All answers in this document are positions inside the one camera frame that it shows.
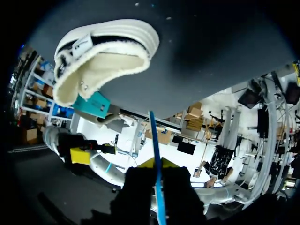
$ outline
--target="teal box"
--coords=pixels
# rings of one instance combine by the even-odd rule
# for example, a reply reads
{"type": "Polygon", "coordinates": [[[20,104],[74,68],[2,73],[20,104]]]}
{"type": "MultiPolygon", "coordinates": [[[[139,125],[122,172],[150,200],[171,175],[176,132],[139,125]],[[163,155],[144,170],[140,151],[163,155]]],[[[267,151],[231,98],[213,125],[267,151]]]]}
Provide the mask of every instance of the teal box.
{"type": "Polygon", "coordinates": [[[99,92],[95,92],[87,101],[78,95],[76,102],[72,105],[75,109],[93,116],[105,118],[110,101],[99,92]]]}

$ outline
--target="fleece lining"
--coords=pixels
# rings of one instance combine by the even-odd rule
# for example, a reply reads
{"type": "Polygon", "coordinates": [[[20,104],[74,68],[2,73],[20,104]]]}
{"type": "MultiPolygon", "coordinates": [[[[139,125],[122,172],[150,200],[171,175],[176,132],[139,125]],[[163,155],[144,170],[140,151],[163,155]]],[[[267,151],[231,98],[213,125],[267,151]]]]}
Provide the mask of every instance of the fleece lining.
{"type": "Polygon", "coordinates": [[[150,58],[139,43],[114,41],[95,45],[78,59],[71,50],[62,50],[55,65],[53,98],[61,106],[70,106],[78,94],[87,100],[112,79],[146,70],[150,58]]]}

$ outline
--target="shoe sole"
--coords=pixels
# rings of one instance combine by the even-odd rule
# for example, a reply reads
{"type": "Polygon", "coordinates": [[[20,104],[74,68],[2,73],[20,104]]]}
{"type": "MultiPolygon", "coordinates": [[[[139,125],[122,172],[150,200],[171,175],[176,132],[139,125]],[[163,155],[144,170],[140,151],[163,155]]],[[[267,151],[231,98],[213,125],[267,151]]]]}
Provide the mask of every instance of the shoe sole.
{"type": "Polygon", "coordinates": [[[146,48],[150,59],[154,56],[159,46],[158,34],[150,24],[140,20],[123,19],[87,25],[71,30],[59,42],[54,57],[56,57],[61,47],[82,38],[88,33],[94,37],[116,36],[136,40],[146,48]]]}

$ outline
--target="black patterned shorts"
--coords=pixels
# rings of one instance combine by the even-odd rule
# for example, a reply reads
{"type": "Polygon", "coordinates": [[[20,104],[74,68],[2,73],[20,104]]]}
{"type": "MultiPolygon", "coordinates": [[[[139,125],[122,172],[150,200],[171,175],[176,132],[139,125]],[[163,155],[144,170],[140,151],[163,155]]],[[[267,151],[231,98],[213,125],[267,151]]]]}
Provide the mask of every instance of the black patterned shorts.
{"type": "Polygon", "coordinates": [[[225,149],[221,146],[216,146],[216,150],[211,158],[211,162],[206,163],[204,168],[208,175],[213,174],[218,176],[218,179],[223,179],[231,168],[228,168],[229,162],[233,157],[233,150],[225,149]]]}

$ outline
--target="white sneaker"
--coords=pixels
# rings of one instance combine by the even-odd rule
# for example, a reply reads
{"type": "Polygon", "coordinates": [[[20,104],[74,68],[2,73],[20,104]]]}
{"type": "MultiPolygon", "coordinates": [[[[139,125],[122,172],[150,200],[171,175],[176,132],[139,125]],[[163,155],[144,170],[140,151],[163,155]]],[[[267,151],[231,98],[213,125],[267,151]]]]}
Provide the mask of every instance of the white sneaker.
{"type": "Polygon", "coordinates": [[[70,31],[54,55],[54,100],[70,106],[78,94],[87,100],[112,79],[148,69],[158,45],[153,27],[139,20],[115,20],[70,31]]]}

